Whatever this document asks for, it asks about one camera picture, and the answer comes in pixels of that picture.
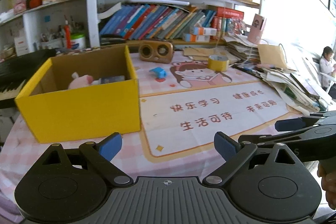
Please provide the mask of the person's right hand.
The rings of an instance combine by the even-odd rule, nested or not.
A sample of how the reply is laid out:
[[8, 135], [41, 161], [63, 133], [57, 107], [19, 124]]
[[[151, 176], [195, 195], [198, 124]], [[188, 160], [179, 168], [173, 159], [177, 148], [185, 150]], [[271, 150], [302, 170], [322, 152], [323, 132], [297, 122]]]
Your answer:
[[326, 173], [321, 163], [318, 164], [318, 177], [321, 178], [321, 186], [325, 191], [326, 200], [329, 207], [335, 210], [336, 206], [336, 174], [335, 172]]

